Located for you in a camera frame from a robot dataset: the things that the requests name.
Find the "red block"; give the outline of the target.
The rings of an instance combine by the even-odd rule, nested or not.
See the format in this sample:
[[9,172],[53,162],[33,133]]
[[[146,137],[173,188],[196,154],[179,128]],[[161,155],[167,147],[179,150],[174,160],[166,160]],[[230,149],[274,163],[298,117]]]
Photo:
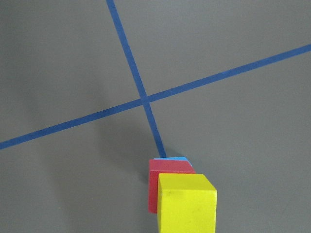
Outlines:
[[182,178],[196,171],[186,161],[149,160],[148,211],[156,214],[163,209],[162,192],[184,187]]

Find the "blue block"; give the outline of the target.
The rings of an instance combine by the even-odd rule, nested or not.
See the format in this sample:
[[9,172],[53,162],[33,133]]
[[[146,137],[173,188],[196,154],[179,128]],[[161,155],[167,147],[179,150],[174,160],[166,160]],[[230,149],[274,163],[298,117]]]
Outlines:
[[188,162],[191,166],[191,162],[184,156],[179,156],[179,157],[165,157],[165,158],[154,158],[154,160],[172,160],[172,161],[186,161]]

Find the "yellow block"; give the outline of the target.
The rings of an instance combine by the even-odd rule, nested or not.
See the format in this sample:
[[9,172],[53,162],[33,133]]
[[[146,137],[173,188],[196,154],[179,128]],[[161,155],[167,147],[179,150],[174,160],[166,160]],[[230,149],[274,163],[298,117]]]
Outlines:
[[157,213],[160,233],[216,232],[217,190],[203,174],[182,178],[182,188],[162,192]]

